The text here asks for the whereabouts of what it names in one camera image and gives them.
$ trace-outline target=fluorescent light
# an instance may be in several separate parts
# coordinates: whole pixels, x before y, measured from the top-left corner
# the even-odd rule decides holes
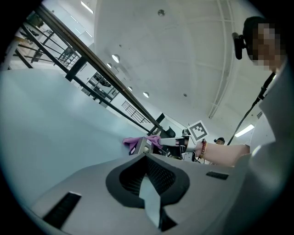
[[[119,63],[119,56],[118,55],[112,55],[112,58],[115,62]]]
[[[77,30],[77,29],[75,29],[75,30]],[[81,32],[79,30],[77,30],[77,31],[78,31],[79,34],[81,34]]]
[[[149,93],[148,93],[148,92],[143,92],[143,94],[144,94],[147,98],[149,98]]]
[[[87,34],[89,34],[89,32],[87,30],[86,30],[86,32],[87,32]],[[89,34],[89,35],[90,35],[90,37],[92,37],[91,34]]]
[[[247,132],[249,132],[250,130],[252,130],[254,128],[253,125],[249,125],[248,127],[246,127],[244,130],[241,130],[240,132],[238,132],[237,134],[235,134],[236,137],[239,137]]]
[[[71,18],[74,19],[77,22],[77,20],[73,16],[71,16]]]
[[[89,11],[93,14],[93,11],[85,4],[81,1],[81,4]]]

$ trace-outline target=ceiling track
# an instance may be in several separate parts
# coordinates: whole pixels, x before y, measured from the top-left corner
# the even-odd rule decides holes
[[[223,10],[221,8],[221,3],[220,3],[220,0],[217,0],[217,3],[218,3],[218,7],[220,9],[220,16],[222,19],[224,19],[224,15],[223,15]],[[234,32],[234,19],[233,19],[233,14],[232,14],[232,9],[231,9],[231,5],[229,3],[229,0],[226,0],[226,3],[227,3],[227,6],[228,6],[228,9],[229,9],[229,14],[230,14],[230,18],[231,18],[231,27],[232,27],[232,32]],[[234,51],[233,51],[233,45],[232,45],[232,55],[231,55],[231,64],[230,64],[230,71],[229,71],[229,74],[227,76],[227,80],[226,80],[226,85],[221,93],[221,96],[219,98],[219,100],[217,101],[217,98],[219,96],[219,92],[220,92],[220,89],[221,89],[221,85],[223,83],[223,78],[224,78],[224,72],[225,72],[225,65],[226,65],[226,26],[225,26],[225,20],[222,21],[222,25],[223,25],[223,30],[224,30],[224,41],[225,41],[225,55],[224,55],[224,66],[223,66],[223,71],[222,71],[222,75],[221,75],[221,80],[220,80],[220,85],[219,85],[219,88],[218,88],[218,91],[217,91],[217,94],[216,94],[216,97],[215,97],[215,101],[211,107],[211,110],[209,112],[209,118],[212,119],[213,116],[215,115],[223,97],[224,97],[224,94],[226,93],[226,89],[227,89],[227,86],[229,84],[229,77],[231,76],[231,73],[232,73],[232,65],[233,65],[233,61],[234,61]]]

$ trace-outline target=purple cloth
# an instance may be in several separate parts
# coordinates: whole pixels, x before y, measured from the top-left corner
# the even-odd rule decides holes
[[[130,145],[130,150],[134,148],[136,143],[138,143],[139,139],[142,137],[136,137],[136,138],[124,138],[123,144],[124,145]],[[150,140],[155,146],[157,146],[159,149],[162,149],[162,145],[158,143],[158,140],[161,139],[159,135],[150,135],[146,137],[148,140]]]

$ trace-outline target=gray device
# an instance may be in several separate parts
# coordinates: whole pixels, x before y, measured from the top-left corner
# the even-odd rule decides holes
[[[142,141],[134,155],[79,170],[48,190],[32,206],[31,218],[48,233],[59,228],[73,235],[239,234],[270,208],[294,168],[289,66],[260,107],[276,142],[242,156],[233,168],[179,161],[152,148],[146,153]],[[138,195],[144,175],[161,197],[159,228]]]

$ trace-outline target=metal railing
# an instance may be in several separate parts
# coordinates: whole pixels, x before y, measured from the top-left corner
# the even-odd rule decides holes
[[[122,107],[128,114],[130,114],[130,117],[136,120],[138,123],[151,123],[146,118],[144,118],[143,115],[141,115],[131,104],[129,104],[127,101],[125,101],[122,104]]]
[[[67,59],[69,59],[70,56],[67,57],[67,55],[64,55],[63,53],[60,53],[59,57],[53,56],[48,50],[51,49],[55,52],[53,48],[50,48],[49,46],[45,45],[45,43],[39,42],[34,35],[31,33],[30,28],[33,28],[34,30],[37,30],[41,34],[45,35],[42,31],[40,31],[35,26],[31,25],[29,22],[25,22],[21,29],[23,31],[23,34],[29,38],[31,41],[37,45],[37,49],[35,48],[28,48],[25,45],[19,45],[20,47],[24,47],[27,49],[33,49],[36,51],[35,55],[38,53],[42,53],[46,55],[51,62],[54,63],[54,65],[57,65],[60,67],[65,73],[65,78],[69,81],[76,81],[79,85],[83,87],[84,91],[87,91],[89,95],[93,96],[93,99],[99,99],[101,102],[105,103],[112,109],[114,109],[116,112],[130,120],[131,122],[135,123],[139,127],[141,127],[143,130],[147,131],[148,134],[151,133],[151,130],[146,129],[141,125],[141,123],[152,123],[154,125],[154,128],[159,128],[160,130],[164,131],[162,127],[159,125],[159,123],[151,116],[151,114],[143,107],[143,105],[128,91],[128,89],[122,84],[121,81],[119,81],[116,76],[107,68],[107,66],[70,30],[68,29],[55,15],[53,15],[48,9],[46,9],[43,5],[38,7],[35,10],[36,14],[44,21],[44,23],[52,30],[52,33],[50,35],[56,34],[71,50],[75,51],[76,56],[78,57],[77,61],[74,64],[71,64],[72,67],[70,67],[70,70],[68,70],[68,64],[64,65],[63,62],[67,62]],[[48,39],[45,41],[51,40],[51,36],[47,36]],[[40,58],[32,58],[32,56],[23,56],[19,51],[16,52],[16,55],[21,58],[21,60],[29,67],[33,68],[31,64],[28,63],[26,58],[31,58],[31,62],[34,62],[35,59]],[[105,95],[100,90],[96,89],[93,90],[89,86],[87,86],[82,80],[80,80],[76,74],[77,72],[86,64],[91,64],[103,77],[106,79],[118,92],[120,92],[130,103],[132,104],[137,110],[136,112],[132,112],[131,116],[129,117],[125,113],[121,112],[117,107],[115,107],[113,104],[111,104],[109,101],[106,100],[106,98],[109,99],[108,94]]]

